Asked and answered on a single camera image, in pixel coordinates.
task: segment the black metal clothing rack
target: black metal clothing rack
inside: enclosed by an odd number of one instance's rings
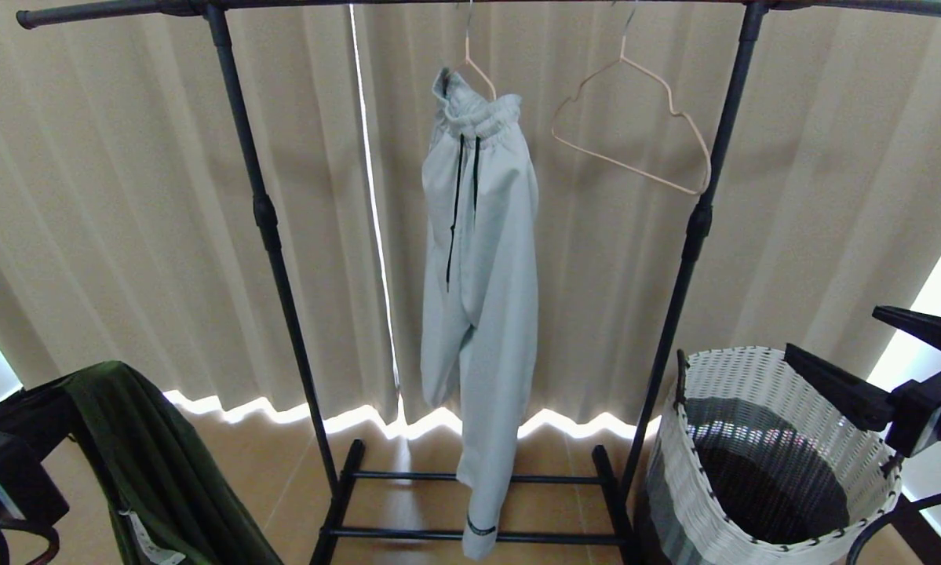
[[[229,28],[226,23],[226,10],[240,8],[263,8],[276,6],[310,6],[335,4],[403,4],[437,2],[440,0],[109,0],[75,6],[62,6],[32,11],[17,12],[17,21],[27,29],[43,25],[82,21],[137,14],[159,13],[171,16],[203,16],[209,22],[212,30],[213,43],[219,54],[219,65],[222,67],[223,79],[226,83],[226,93],[236,124],[237,136],[243,151],[243,158],[247,168],[247,175],[253,191],[254,219],[261,232],[261,239],[268,258],[272,263],[279,299],[283,306],[285,324],[290,334],[292,351],[301,376],[306,401],[309,404],[309,413],[315,427],[317,446],[320,458],[323,461],[327,483],[330,486],[330,507],[326,519],[319,532],[315,550],[313,550],[310,565],[326,564],[334,557],[334,547],[341,538],[377,538],[392,540],[459,540],[462,532],[459,530],[396,530],[384,528],[356,528],[345,526],[345,512],[348,511],[348,500],[352,496],[355,482],[358,479],[392,479],[392,480],[456,480],[454,473],[442,472],[373,472],[362,471],[363,454],[365,446],[362,440],[356,439],[348,450],[345,466],[340,475],[334,466],[331,457],[330,444],[327,442],[326,432],[323,429],[323,419],[320,416],[319,402],[316,399],[316,390],[313,386],[312,370],[309,367],[304,336],[295,301],[292,297],[290,280],[285,269],[285,261],[281,253],[279,238],[279,219],[264,188],[264,179],[254,147],[254,138],[250,131],[250,121],[247,117],[247,108],[244,104],[243,92],[237,74],[236,61],[233,57],[233,46],[230,40]],[[657,1],[709,1],[709,0],[657,0]],[[739,0],[714,0],[736,3]],[[739,112],[739,103],[742,100],[742,91],[746,87],[746,76],[749,75],[750,61],[753,59],[753,47],[757,37],[760,36],[762,18],[769,10],[794,10],[810,6],[832,6],[840,8],[855,8],[885,12],[897,12],[914,15],[941,17],[941,0],[750,0],[744,2],[746,11],[742,19],[742,31],[739,32],[739,47],[735,54],[735,63],[732,65],[731,80],[728,83],[728,92],[725,94],[724,107],[718,122],[717,135],[711,151],[711,178],[707,190],[700,195],[697,204],[690,214],[686,227],[686,240],[683,246],[681,262],[669,308],[662,328],[661,337],[652,365],[651,379],[646,392],[644,407],[636,427],[634,441],[627,465],[624,467],[621,479],[617,481],[614,475],[610,458],[603,446],[593,448],[593,464],[596,468],[594,476],[536,476],[515,475],[513,483],[555,483],[556,485],[598,485],[609,512],[613,533],[611,534],[584,534],[584,533],[517,533],[499,532],[499,542],[567,544],[567,545],[611,545],[620,548],[621,558],[625,565],[634,565],[642,561],[638,539],[631,519],[628,517],[626,500],[631,489],[638,458],[644,445],[644,436],[648,422],[655,409],[659,389],[665,374],[673,339],[679,326],[679,317],[686,301],[693,278],[693,267],[703,248],[704,239],[710,232],[712,202],[717,192],[718,180],[724,165],[728,143],[731,142],[735,117]]]

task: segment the rack vertical pole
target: rack vertical pole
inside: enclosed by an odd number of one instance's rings
[[[721,177],[721,167],[724,165],[725,154],[728,153],[728,142],[731,142],[732,129],[735,128],[735,117],[739,113],[739,103],[742,103],[742,91],[746,87],[746,76],[750,73],[750,61],[753,60],[753,47],[760,37],[760,26],[764,15],[769,10],[764,2],[750,2],[746,4],[746,14],[742,18],[742,31],[739,32],[739,50],[735,53],[735,63],[731,69],[731,79],[728,82],[728,93],[725,94],[724,107],[721,108],[721,118],[718,121],[717,135],[714,136],[714,145],[711,147],[711,178],[707,189],[700,195],[700,200],[693,207],[690,219],[686,224],[686,241],[683,243],[683,253],[679,264],[679,273],[676,275],[672,297],[669,300],[669,310],[666,313],[665,324],[662,326],[662,335],[659,338],[658,349],[655,351],[655,361],[652,364],[652,376],[648,383],[648,392],[645,404],[638,419],[638,429],[631,442],[631,453],[624,466],[624,475],[620,479],[620,494],[627,500],[634,482],[634,473],[638,468],[638,459],[641,457],[641,448],[644,446],[645,433],[648,432],[648,422],[655,401],[658,399],[662,378],[669,362],[672,343],[679,326],[679,317],[686,301],[687,290],[690,289],[690,280],[693,279],[693,267],[700,258],[700,250],[704,246],[711,229],[713,215],[714,193],[717,192],[718,179]]]
[[[261,165],[257,160],[257,149],[254,147],[254,135],[250,131],[247,106],[243,101],[240,77],[236,70],[236,60],[233,58],[233,41],[229,36],[226,14],[223,8],[210,3],[205,6],[205,19],[208,20],[209,28],[212,29],[212,43],[215,44],[216,51],[219,53],[219,65],[222,66],[223,80],[226,82],[226,96],[229,97],[230,108],[233,111],[233,122],[236,122],[236,135],[240,139],[240,150],[243,151],[243,160],[247,165],[250,188],[254,192],[254,221],[261,231],[264,249],[272,263],[275,286],[279,289],[279,300],[283,307],[285,324],[288,326],[292,353],[295,354],[295,364],[297,364],[299,377],[302,379],[302,390],[306,395],[306,403],[309,405],[309,416],[313,422],[316,444],[320,449],[320,458],[323,459],[323,471],[326,472],[327,483],[330,485],[330,496],[337,498],[338,485],[334,457],[330,453],[327,433],[323,429],[320,407],[316,402],[316,388],[313,386],[313,372],[309,368],[306,343],[302,340],[302,329],[295,311],[295,300],[292,299],[292,286],[285,269],[285,258],[279,238],[279,216],[275,213],[272,198],[268,196],[264,188]]]

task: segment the cable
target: cable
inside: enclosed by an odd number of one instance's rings
[[[44,553],[27,562],[27,565],[46,565],[58,555],[58,532],[51,526],[44,523],[29,522],[27,519],[0,519],[0,541],[2,546],[6,545],[6,539],[1,530],[18,530],[44,538],[48,542],[47,550]],[[9,565],[9,561],[0,562],[0,565]]]
[[[926,510],[936,505],[941,505],[941,493],[934,494],[934,496],[931,497],[920,498],[919,501],[915,501],[915,503],[908,505],[906,508],[898,508],[898,510],[888,512],[888,514],[883,514],[872,522],[871,526],[865,528],[865,530],[861,532],[861,535],[851,544],[850,552],[847,554],[846,565],[857,565],[857,558],[860,557],[861,550],[864,549],[864,544],[868,543],[879,530],[889,525],[894,519],[901,515],[920,512],[921,510]]]

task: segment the woven basket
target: woven basket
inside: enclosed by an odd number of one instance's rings
[[[892,510],[899,471],[783,362],[736,348],[689,358],[646,480],[656,553],[674,564],[823,565]]]

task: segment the pants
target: pants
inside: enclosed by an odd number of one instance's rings
[[[482,559],[516,459],[516,432],[536,361],[538,189],[518,126],[520,97],[488,103],[443,69],[422,182],[429,236],[421,371],[425,400],[460,387],[463,455],[457,479],[473,489],[463,552]]]

